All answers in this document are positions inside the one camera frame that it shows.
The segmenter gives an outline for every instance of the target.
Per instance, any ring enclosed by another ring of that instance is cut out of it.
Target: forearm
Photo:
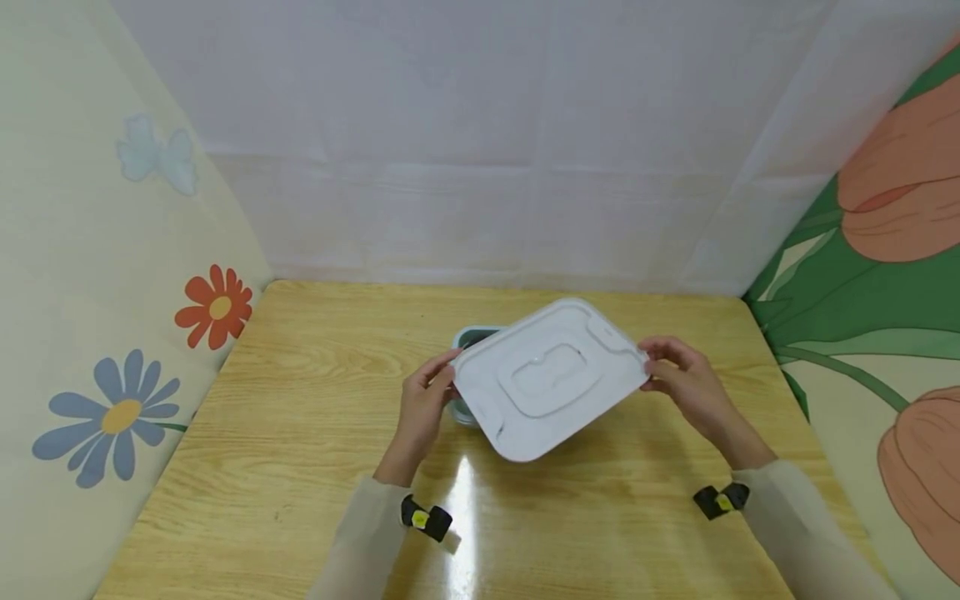
[[[307,600],[374,600],[383,597],[387,579],[407,528],[400,504],[407,487],[372,478],[360,482],[347,506],[320,577]]]
[[[708,437],[732,470],[761,468],[777,460],[777,454],[736,409],[720,419]]]
[[[750,488],[744,518],[795,598],[896,600],[796,466],[776,461],[733,479]]]

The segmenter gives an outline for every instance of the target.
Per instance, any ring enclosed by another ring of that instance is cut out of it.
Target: white fabric
[[[280,276],[740,294],[954,0],[114,0]]]

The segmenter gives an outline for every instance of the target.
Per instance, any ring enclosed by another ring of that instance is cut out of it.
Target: teal container
[[[495,325],[470,325],[464,327],[460,330],[460,333],[453,338],[453,348],[469,348],[478,342],[486,340],[502,328],[503,327],[497,327]],[[446,405],[446,408],[450,411],[453,419],[461,425],[467,427],[480,426],[470,412],[470,409],[467,408],[467,403],[464,402],[463,398],[455,396],[450,400],[450,403]]]

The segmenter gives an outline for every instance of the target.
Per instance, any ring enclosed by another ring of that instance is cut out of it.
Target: wooden table
[[[299,599],[354,484],[390,440],[401,379],[468,324],[509,324],[563,294],[275,282],[164,471],[97,598]],[[712,361],[734,402],[821,490],[878,566],[763,337],[739,300],[583,294],[635,338]],[[415,482],[463,538],[411,533],[388,598],[788,598],[738,515],[690,496],[725,485],[671,401],[635,394],[530,464],[444,418]]]

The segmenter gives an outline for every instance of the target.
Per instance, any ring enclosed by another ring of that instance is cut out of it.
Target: white lid
[[[457,390],[504,458],[539,458],[649,378],[645,352],[588,302],[557,300],[464,350]]]

